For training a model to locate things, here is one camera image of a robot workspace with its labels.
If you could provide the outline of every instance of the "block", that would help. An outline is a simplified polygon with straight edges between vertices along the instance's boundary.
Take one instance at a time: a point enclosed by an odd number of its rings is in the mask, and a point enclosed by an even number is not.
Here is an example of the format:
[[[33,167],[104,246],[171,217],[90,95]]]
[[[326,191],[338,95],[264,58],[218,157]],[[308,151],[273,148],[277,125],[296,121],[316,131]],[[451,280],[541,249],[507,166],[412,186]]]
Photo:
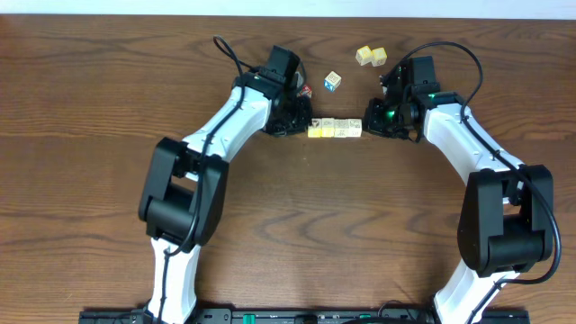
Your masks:
[[[334,137],[335,138],[348,137],[348,128],[350,128],[349,120],[334,120]]]
[[[372,56],[373,56],[372,51],[367,46],[364,46],[356,51],[356,60],[358,61],[358,63],[360,63],[361,66],[366,63],[372,62]]]
[[[334,92],[338,86],[340,86],[340,82],[342,81],[342,77],[336,74],[336,72],[332,71],[326,78],[324,79],[324,86],[331,92]]]
[[[350,123],[348,127],[348,137],[362,136],[362,120],[349,119],[348,122]]]
[[[305,85],[302,87],[302,90],[298,93],[298,96],[307,95],[310,99],[312,99],[312,88],[309,85]]]
[[[322,137],[322,119],[312,118],[308,126],[308,137],[320,138]]]
[[[322,137],[334,137],[334,118],[322,118]]]
[[[384,65],[384,63],[386,63],[387,58],[388,58],[388,55],[386,55],[386,50],[384,48],[372,50],[372,66],[373,67],[379,67],[380,65]]]

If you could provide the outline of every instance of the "wood grain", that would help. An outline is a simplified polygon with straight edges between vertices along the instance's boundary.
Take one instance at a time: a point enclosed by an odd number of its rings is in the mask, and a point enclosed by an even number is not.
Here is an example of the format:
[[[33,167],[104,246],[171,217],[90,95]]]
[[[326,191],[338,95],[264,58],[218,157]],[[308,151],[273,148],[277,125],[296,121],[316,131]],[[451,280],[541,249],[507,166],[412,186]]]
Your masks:
[[[428,41],[481,59],[480,123],[554,176],[564,258],[552,281],[507,286],[494,305],[533,323],[576,317],[576,22],[156,16],[0,18],[0,323],[75,323],[84,308],[129,308],[152,292],[136,215],[163,136],[199,129],[227,100],[227,38],[247,62],[283,45],[306,63],[315,115],[360,117],[377,76]],[[384,68],[356,49],[385,46]],[[444,89],[467,95],[475,67],[429,49]],[[334,70],[331,94],[322,79]],[[196,291],[238,307],[377,307],[423,302],[457,265],[464,186],[432,145],[256,134],[231,165],[220,226]],[[548,266],[538,265],[536,276]]]

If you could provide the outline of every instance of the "wire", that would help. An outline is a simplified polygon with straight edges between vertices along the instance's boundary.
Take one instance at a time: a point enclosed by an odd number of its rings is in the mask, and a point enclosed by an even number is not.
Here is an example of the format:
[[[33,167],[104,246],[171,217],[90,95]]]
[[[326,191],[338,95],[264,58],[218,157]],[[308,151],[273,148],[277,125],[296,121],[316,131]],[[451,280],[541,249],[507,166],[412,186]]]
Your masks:
[[[250,65],[248,65],[248,64],[246,64],[246,63],[244,63],[238,59],[238,56],[236,56],[236,53],[234,52],[232,47],[220,35],[214,35],[213,40],[214,40],[214,44],[216,45],[216,47],[219,50],[221,50],[227,57],[234,60],[234,63],[236,64],[236,68],[238,69],[238,75],[240,78],[240,98],[236,102],[236,105],[234,106],[234,108],[232,108],[224,116],[224,118],[222,118],[214,126],[214,128],[212,128],[210,130],[210,132],[208,132],[208,134],[206,134],[206,139],[204,140],[204,145],[202,146],[202,153],[200,154],[200,157],[199,157],[200,167],[198,169],[198,182],[196,185],[196,205],[194,206],[192,224],[190,224],[190,229],[188,229],[188,233],[184,237],[182,244],[180,244],[174,251],[169,251],[168,249],[166,249],[164,251],[165,258],[164,258],[164,270],[163,270],[163,274],[162,274],[162,297],[160,298],[160,307],[159,307],[159,313],[157,316],[157,324],[162,323],[162,311],[164,310],[164,304],[165,304],[166,298],[167,298],[166,297],[166,282],[167,282],[167,273],[168,273],[168,271],[167,271],[168,270],[168,262],[170,261],[170,257],[173,257],[173,256],[177,255],[178,253],[182,252],[183,248],[190,244],[190,242],[192,241],[192,237],[194,235],[194,232],[196,231],[196,227],[198,225],[198,214],[200,213],[200,206],[201,206],[202,192],[203,192],[203,170],[205,168],[204,160],[206,157],[206,153],[208,151],[208,147],[210,146],[210,144],[212,142],[212,138],[214,137],[214,135],[216,134],[218,129],[230,118],[230,116],[232,116],[232,114],[234,114],[242,106],[242,103],[244,102],[244,96],[246,94],[246,88],[245,88],[244,82],[242,81],[242,75],[244,74],[244,72],[242,71],[242,65],[247,67],[247,68],[252,69],[252,67]],[[226,48],[227,51],[225,51],[220,46],[219,41],[224,45],[224,47]]]
[[[119,314],[119,315],[117,315],[117,316],[114,318],[114,320],[112,321],[112,324],[116,324],[116,320],[120,320],[120,323],[122,324],[122,323],[124,322],[123,320],[126,320],[126,319],[128,319],[129,317],[130,317],[130,314],[129,314],[129,313]]]
[[[476,67],[478,68],[478,75],[479,75],[478,85],[474,88],[474,90],[472,91],[470,96],[468,96],[468,98],[462,103],[462,106],[460,107],[461,122],[464,124],[464,126],[466,126],[468,131],[492,154],[492,156],[495,157],[498,161],[500,161],[504,166],[509,168],[510,171],[518,178],[518,180],[520,182],[522,182],[528,188],[528,190],[532,193],[532,195],[542,204],[542,206],[544,207],[544,212],[548,216],[548,221],[550,223],[550,227],[552,228],[553,239],[554,239],[553,262],[550,265],[550,268],[548,269],[548,271],[536,279],[500,279],[500,280],[498,280],[496,283],[494,283],[494,286],[490,289],[490,291],[486,294],[486,296],[484,296],[484,298],[482,298],[482,300],[478,304],[478,306],[472,311],[472,315],[468,320],[468,323],[472,323],[473,317],[476,315],[476,313],[478,311],[480,311],[484,307],[484,305],[491,299],[491,296],[496,292],[496,290],[501,289],[503,284],[540,284],[540,283],[543,283],[543,282],[549,280],[550,278],[552,278],[552,276],[556,273],[556,270],[558,269],[558,266],[560,265],[560,259],[562,258],[562,240],[560,237],[560,231],[558,230],[558,223],[556,222],[556,218],[554,217],[554,212],[553,212],[552,208],[550,207],[550,205],[548,204],[548,202],[546,201],[546,199],[542,196],[542,193],[540,193],[540,190],[538,190],[538,188],[536,188],[534,186],[534,184],[532,184],[532,182],[525,175],[523,175],[520,171],[518,171],[518,169],[514,165],[512,165],[503,156],[501,156],[499,149],[496,150],[493,147],[491,147],[490,144],[488,144],[486,142],[486,140],[484,140],[482,138],[482,136],[480,136],[480,134],[478,134],[478,132],[476,132],[476,130],[474,130],[474,128],[468,122],[468,119],[470,118],[470,116],[465,115],[465,108],[468,105],[468,103],[474,98],[474,95],[476,95],[478,90],[480,90],[480,87],[482,86],[482,81],[484,80],[484,73],[482,71],[482,64],[480,63],[480,60],[474,55],[474,53],[472,53],[471,50],[467,49],[465,46],[463,46],[461,44],[458,44],[458,43],[455,43],[452,41],[435,41],[435,42],[431,42],[428,44],[418,46],[417,48],[411,50],[408,54],[406,54],[404,56],[404,58],[402,58],[399,61],[399,63],[396,64],[392,68],[392,70],[385,76],[384,83],[387,84],[388,79],[392,75],[393,71],[396,70],[396,68],[398,68],[398,66],[400,65],[400,63],[404,59],[409,58],[412,54],[416,53],[419,50],[423,50],[423,49],[428,48],[428,47],[441,46],[441,45],[453,46],[453,47],[456,47],[460,50],[463,50],[473,59],[474,63],[476,63]]]
[[[404,324],[412,323],[414,320],[410,319],[391,319],[391,318],[364,318],[364,319],[352,319],[349,321],[342,322],[341,324],[369,324],[369,323],[382,323],[382,324]]]
[[[382,316],[382,312],[383,312],[386,308],[388,308],[388,305],[390,305],[390,304],[393,303],[393,302],[398,303],[398,304],[400,304],[400,305],[404,305],[404,303],[403,303],[402,301],[397,301],[397,300],[387,301],[387,302],[385,302],[384,305],[382,305],[382,307],[378,310],[378,317],[381,317],[381,316]],[[410,310],[409,310],[408,308],[405,308],[404,310],[408,313],[408,316],[410,316],[410,319],[411,319],[411,320],[416,320],[416,319],[414,319],[414,316],[412,316],[412,313],[410,313]]]
[[[226,49],[229,49],[228,51],[226,51],[225,49],[223,49],[220,44],[218,43],[218,41],[222,41],[222,42],[226,42],[221,36],[216,35],[212,38],[212,40],[214,41],[214,45],[216,45],[216,47],[218,48],[218,50],[220,50],[222,53],[224,53],[224,55],[226,55],[227,57],[229,57],[230,59],[238,59],[238,58],[234,58],[234,56],[232,55],[232,51],[230,50],[230,46],[226,46]],[[240,65],[249,68],[249,69],[254,69],[254,67],[252,67],[251,65],[244,63],[243,61],[238,59],[238,63],[240,63]]]

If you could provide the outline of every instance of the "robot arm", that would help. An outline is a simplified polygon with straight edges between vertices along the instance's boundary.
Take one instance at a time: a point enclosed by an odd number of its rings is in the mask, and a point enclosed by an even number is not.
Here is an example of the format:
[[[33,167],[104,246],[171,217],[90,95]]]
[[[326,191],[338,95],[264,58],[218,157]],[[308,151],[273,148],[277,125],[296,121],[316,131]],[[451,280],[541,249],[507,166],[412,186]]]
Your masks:
[[[139,207],[156,257],[154,292],[147,307],[151,319],[162,312],[160,317],[166,323],[185,323],[193,313],[200,249],[220,221],[229,163],[244,143],[256,131],[286,135],[304,131],[310,122],[310,101],[295,97],[299,64],[300,59],[292,52],[274,47],[266,66],[238,77],[229,100],[196,133],[181,142],[162,139],[157,144]],[[242,87],[244,99],[235,109]],[[211,143],[202,160],[210,132]],[[200,198],[172,184],[172,176],[202,183]],[[196,199],[201,199],[198,214],[194,212]],[[188,230],[193,230],[190,242],[185,241]],[[179,246],[182,252],[171,256],[166,265],[165,251],[175,251]],[[166,298],[161,307],[163,293]]]
[[[387,138],[416,142],[426,138],[464,181],[466,194],[457,233],[463,259],[435,295],[434,310],[442,324],[479,322],[500,290],[494,290],[496,282],[515,279],[552,254],[552,230],[544,206],[463,124],[464,100],[454,92],[440,91],[431,57],[410,58],[391,73],[381,78],[386,98],[370,102],[364,127]],[[550,172],[544,166],[525,166],[490,137],[470,107],[463,111],[470,127],[530,179],[552,205]],[[410,131],[418,134],[416,139],[408,136]],[[503,205],[508,203],[520,206],[519,215],[504,215]]]

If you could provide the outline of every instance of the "black cable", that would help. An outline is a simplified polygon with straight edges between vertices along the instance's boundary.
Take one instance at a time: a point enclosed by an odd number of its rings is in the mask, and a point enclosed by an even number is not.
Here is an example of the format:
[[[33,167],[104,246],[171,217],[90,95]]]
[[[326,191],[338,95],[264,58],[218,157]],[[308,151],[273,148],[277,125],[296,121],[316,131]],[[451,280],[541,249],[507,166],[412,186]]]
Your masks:
[[[402,301],[397,301],[397,300],[387,301],[387,302],[385,302],[384,305],[382,305],[382,307],[378,310],[378,313],[377,313],[377,314],[378,314],[378,317],[381,317],[381,316],[382,316],[382,312],[383,312],[385,309],[387,309],[387,308],[388,308],[387,306],[390,305],[390,304],[393,303],[393,302],[395,302],[395,303],[397,303],[397,304],[399,304],[399,305],[404,305],[404,303],[403,303]],[[402,309],[402,310],[405,310],[405,311],[408,313],[408,316],[410,317],[411,320],[416,320],[416,319],[414,318],[414,316],[412,316],[412,313],[410,312],[410,310],[409,310],[408,308],[404,308],[404,309]]]
[[[166,249],[164,251],[165,258],[164,258],[164,272],[162,274],[162,297],[160,298],[159,314],[157,316],[157,323],[159,323],[159,324],[162,323],[162,311],[164,310],[164,304],[165,304],[165,301],[167,298],[166,297],[166,281],[167,281],[167,273],[168,273],[168,271],[167,271],[168,270],[168,262],[170,260],[170,257],[173,257],[173,256],[177,255],[178,253],[182,252],[182,249],[190,244],[192,237],[194,235],[194,232],[196,231],[197,224],[198,224],[198,221],[197,221],[198,217],[197,216],[200,213],[200,206],[201,206],[201,201],[202,201],[203,170],[205,168],[204,160],[206,157],[206,152],[208,151],[208,147],[210,146],[210,144],[212,142],[212,138],[214,137],[214,134],[216,134],[218,129],[230,118],[230,116],[232,116],[232,114],[234,114],[242,106],[242,103],[244,102],[244,96],[246,94],[246,88],[244,86],[244,82],[242,81],[242,75],[244,74],[244,72],[242,71],[242,65],[244,65],[247,68],[252,69],[252,67],[250,65],[247,65],[246,63],[244,63],[238,59],[238,57],[236,56],[236,53],[234,52],[232,47],[220,35],[214,35],[213,40],[214,40],[214,44],[216,44],[216,47],[219,50],[221,50],[224,54],[226,54],[227,57],[234,60],[234,63],[236,64],[236,68],[238,69],[238,75],[240,77],[240,98],[236,102],[236,105],[234,106],[234,108],[232,108],[232,110],[230,110],[224,116],[224,118],[222,118],[210,130],[210,132],[208,132],[208,134],[206,134],[206,139],[204,140],[204,145],[202,146],[202,153],[200,154],[200,157],[199,157],[200,167],[198,169],[198,182],[196,185],[196,205],[194,206],[192,224],[190,225],[190,229],[188,229],[188,233],[186,234],[184,240],[182,241],[182,244],[180,244],[174,251],[169,251],[168,249]],[[219,41],[221,41],[222,44],[224,44],[224,47],[226,48],[226,50],[228,50],[228,52],[225,51],[220,46]]]
[[[224,53],[224,55],[226,55],[227,57],[229,57],[230,59],[238,59],[238,58],[234,58],[232,55],[232,51],[230,50],[230,46],[226,46],[226,49],[229,49],[229,51],[226,51],[225,49],[223,49],[220,44],[218,43],[218,41],[222,41],[222,42],[226,42],[220,35],[216,35],[212,38],[212,40],[214,41],[214,45],[216,45],[216,47],[218,48],[218,50],[220,50],[222,53]],[[244,63],[243,61],[238,59],[238,63],[240,63],[240,65],[248,68],[248,69],[254,69],[254,67],[252,67],[251,65]]]
[[[486,295],[481,299],[476,308],[472,310],[472,313],[470,314],[470,317],[466,321],[466,324],[472,324],[472,321],[474,320],[476,314],[478,314],[478,312],[484,307],[484,305],[492,298],[494,293],[497,293],[496,292],[497,290],[498,291],[502,290],[502,285],[500,283],[494,283],[492,288],[490,288],[488,293],[486,293]]]
[[[496,283],[494,283],[494,287],[492,287],[490,289],[490,291],[486,294],[486,296],[484,296],[484,298],[482,298],[481,302],[478,304],[476,309],[474,309],[472,311],[472,316],[468,320],[469,323],[472,323],[472,319],[476,315],[476,313],[484,307],[484,305],[488,302],[488,300],[496,292],[496,290],[501,289],[503,284],[540,284],[540,283],[543,283],[546,280],[549,280],[550,278],[552,278],[552,276],[555,274],[556,270],[558,269],[558,266],[560,265],[560,259],[562,258],[562,240],[560,237],[560,231],[558,230],[558,223],[556,222],[556,218],[554,217],[554,212],[553,212],[552,208],[550,207],[550,205],[548,204],[548,202],[546,201],[546,199],[542,196],[542,193],[540,193],[538,188],[536,188],[525,175],[523,175],[520,171],[518,171],[518,169],[514,165],[512,165],[509,161],[507,161],[504,157],[502,157],[500,155],[499,150],[496,150],[493,147],[491,147],[490,144],[488,144],[486,142],[486,140],[484,140],[482,138],[482,136],[480,136],[478,134],[478,132],[476,132],[476,130],[468,122],[468,119],[470,118],[470,116],[465,115],[465,108],[466,108],[466,106],[468,106],[468,103],[473,99],[474,95],[476,95],[478,90],[480,90],[480,87],[482,86],[482,81],[484,80],[484,73],[482,71],[482,64],[480,63],[480,60],[474,55],[474,53],[472,53],[471,50],[467,49],[465,46],[463,46],[461,44],[458,44],[458,43],[455,43],[452,41],[435,41],[435,42],[431,42],[428,44],[424,44],[422,46],[418,46],[417,48],[410,51],[407,55],[405,55],[404,58],[402,58],[400,60],[400,62],[392,68],[392,70],[388,73],[388,75],[386,75],[384,77],[384,83],[385,84],[388,83],[388,79],[390,78],[392,73],[396,70],[396,68],[398,68],[398,66],[400,65],[400,63],[404,59],[409,58],[412,54],[416,53],[419,50],[423,50],[425,48],[433,47],[433,46],[441,46],[441,45],[453,46],[453,47],[456,47],[460,50],[463,50],[473,59],[474,63],[476,63],[476,67],[478,68],[478,74],[479,74],[478,85],[474,88],[474,90],[472,91],[470,96],[468,96],[468,98],[462,103],[462,106],[460,107],[460,120],[461,120],[461,122],[464,124],[464,126],[466,126],[468,131],[492,154],[492,156],[495,157],[498,161],[500,161],[507,168],[509,168],[510,171],[514,174],[514,176],[517,177],[517,179],[520,182],[522,182],[528,188],[530,193],[532,193],[532,195],[543,205],[544,211],[545,211],[546,215],[548,216],[548,221],[550,223],[550,227],[552,228],[553,239],[554,239],[554,257],[553,257],[553,262],[550,265],[550,268],[548,269],[548,271],[536,279],[500,279],[500,280],[498,280]]]
[[[369,324],[369,323],[382,323],[382,324],[404,324],[404,323],[413,323],[412,319],[391,319],[391,318],[383,318],[383,317],[376,317],[376,318],[364,318],[364,319],[351,319],[349,321],[342,322],[340,324]]]
[[[120,320],[120,323],[122,324],[122,323],[124,322],[123,320],[129,319],[129,318],[130,318],[130,314],[129,314],[129,313],[119,314],[118,316],[116,316],[116,317],[114,318],[114,320],[112,321],[112,324],[116,324],[116,320]]]

